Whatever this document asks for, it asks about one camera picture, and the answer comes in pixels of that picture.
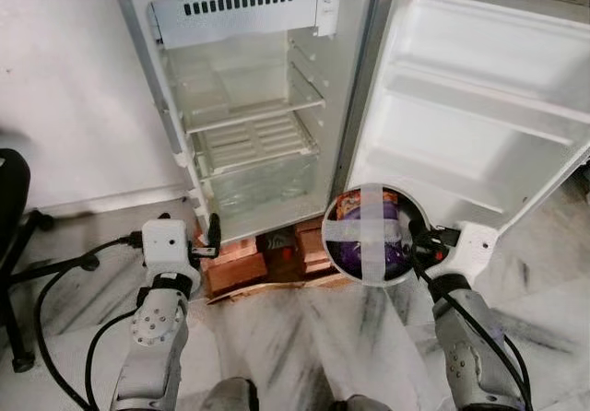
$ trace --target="refrigerator door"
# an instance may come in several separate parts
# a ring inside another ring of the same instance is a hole
[[[508,229],[590,154],[588,0],[377,0],[334,193]]]

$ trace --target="wooden block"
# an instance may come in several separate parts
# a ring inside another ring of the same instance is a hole
[[[303,262],[323,261],[328,255],[322,244],[322,231],[311,229],[303,231],[298,237]]]
[[[252,256],[257,252],[256,238],[242,239],[241,241],[223,245],[219,251],[219,256],[215,259],[201,259],[201,268],[203,268],[203,271],[206,271],[212,266],[237,261],[243,257]]]
[[[304,231],[308,231],[310,229],[320,229],[322,227],[322,221],[324,220],[323,216],[314,217],[313,219],[304,220],[299,224],[295,224],[295,234],[299,235]]]
[[[260,252],[237,261],[213,265],[206,271],[206,278],[212,296],[218,296],[232,289],[243,287],[265,276],[265,259]]]
[[[315,273],[317,271],[327,270],[331,266],[332,266],[332,262],[329,259],[323,259],[321,261],[304,262],[303,263],[303,272],[306,275],[309,275],[310,273]]]

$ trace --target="vent slot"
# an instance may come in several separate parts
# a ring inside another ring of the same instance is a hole
[[[273,4],[280,4],[290,2],[293,0],[209,0],[201,2],[193,2],[192,7],[190,3],[183,4],[184,14],[187,17],[191,15],[200,15],[202,13],[216,13],[224,12],[226,10],[248,8],[254,6],[271,6]]]

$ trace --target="chair wheel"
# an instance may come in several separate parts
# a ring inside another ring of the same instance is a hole
[[[41,215],[38,225],[42,231],[50,231],[55,227],[55,219],[49,215]]]

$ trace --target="black cable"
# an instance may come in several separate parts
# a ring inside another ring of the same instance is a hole
[[[35,335],[37,336],[37,342],[39,344],[39,352],[41,353],[41,357],[43,362],[45,362],[45,366],[47,370],[52,375],[53,379],[57,383],[57,385],[66,393],[74,402],[76,402],[82,409],[92,411],[90,405],[84,400],[80,394],[76,392],[74,388],[64,379],[64,377],[60,374],[59,370],[53,364],[53,360],[51,355],[49,354],[49,350],[47,349],[47,344],[45,343],[45,338],[43,337],[43,330],[41,329],[41,306],[47,293],[49,290],[55,285],[55,283],[61,279],[71,268],[67,268],[64,271],[55,275],[52,280],[50,280],[45,287],[41,290],[41,294],[37,298],[35,302],[35,312],[34,312],[34,327],[35,327]]]
[[[104,324],[101,329],[92,337],[92,341],[90,342],[90,346],[88,347],[88,353],[86,355],[86,368],[84,370],[84,387],[86,388],[86,396],[94,409],[98,410],[99,406],[96,403],[96,399],[94,398],[94,393],[92,392],[92,360],[94,359],[94,351],[96,350],[96,346],[99,343],[100,338],[104,335],[109,328],[111,328],[116,323],[127,319],[128,317],[133,316],[137,310],[126,312],[125,314],[121,314],[120,316],[115,317],[114,319],[108,321]]]
[[[500,358],[501,362],[504,364],[504,366],[510,372],[514,381],[516,382],[516,385],[518,386],[518,390],[520,391],[520,394],[523,397],[523,400],[525,401],[526,411],[533,411],[533,404],[531,403],[531,398],[530,398],[528,390],[523,382],[523,379],[521,379],[520,374],[518,373],[518,371],[514,367],[513,363],[508,359],[508,356],[506,356],[506,353],[504,353],[504,351],[498,346],[498,344],[488,334],[488,332],[479,324],[479,322],[471,314],[469,314],[467,312],[467,310],[465,310],[461,306],[461,304],[459,302],[457,302],[454,298],[452,298],[444,290],[439,289],[437,284],[431,279],[430,276],[428,276],[426,274],[426,271],[424,270],[424,268],[422,268],[422,263],[418,259],[417,255],[416,255],[416,251],[417,251],[420,241],[423,238],[428,237],[429,239],[436,239],[433,236],[433,234],[435,234],[435,233],[433,233],[432,231],[423,231],[422,233],[420,233],[416,237],[415,240],[413,240],[412,247],[411,247],[411,260],[412,260],[412,266],[414,267],[414,270],[416,271],[416,273],[418,273],[418,275],[420,277],[422,277],[426,281],[426,283],[428,284],[429,287],[434,288],[434,290],[443,299],[445,299],[447,301],[447,303],[449,305],[451,305],[451,307],[453,307],[459,314],[461,314],[461,316],[463,316],[463,318],[476,330],[476,332],[481,336],[481,338],[490,346],[490,348],[493,350],[493,352],[496,353],[496,355]]]
[[[100,251],[104,250],[105,248],[109,248],[109,247],[112,247],[113,245],[117,245],[120,243],[125,243],[126,240],[127,240],[127,237],[123,237],[123,238],[115,239],[114,241],[109,241],[109,242],[103,243],[102,245],[99,245],[98,247],[93,248],[89,252],[85,252],[81,257],[91,256],[92,254],[96,254],[97,252],[100,252]],[[55,367],[52,357],[49,354],[49,349],[47,348],[47,344],[45,343],[45,337],[43,336],[43,330],[42,330],[42,326],[41,326],[41,307],[43,305],[43,302],[45,301],[45,298],[47,297],[47,293],[57,283],[57,281],[59,281],[59,279],[61,279],[72,268],[75,268],[75,267],[66,268],[65,270],[61,271],[60,273],[55,275],[47,283],[47,285],[45,285],[45,287],[43,287],[43,289],[41,290],[41,293],[39,294],[39,297],[37,298],[37,301],[35,302],[35,309],[34,309],[34,313],[33,313],[33,325],[34,325],[34,329],[35,329],[35,336],[37,338],[37,343],[39,345],[39,352],[41,353],[41,358],[43,359],[43,362],[45,362],[45,366],[47,367],[47,370],[49,371],[49,373],[51,374],[51,376],[53,377],[53,379],[55,380],[57,385],[64,391],[64,393],[66,393],[82,409],[88,410],[88,411],[96,411],[96,408],[91,407],[90,404],[86,400],[84,400],[80,396],[80,394],[78,394],[77,391],[64,379],[64,377],[61,375],[61,373],[59,372],[57,367]]]
[[[518,351],[518,348],[516,347],[514,342],[510,340],[510,337],[504,335],[504,341],[506,341],[506,345],[510,347],[510,349],[513,351],[514,356],[516,357],[516,361],[518,362],[520,371],[523,374],[523,382],[525,383],[526,392],[528,393],[529,397],[532,397],[533,395],[531,394],[531,380],[528,377],[528,370],[526,369],[525,360],[523,359],[523,356],[520,354],[520,351]]]

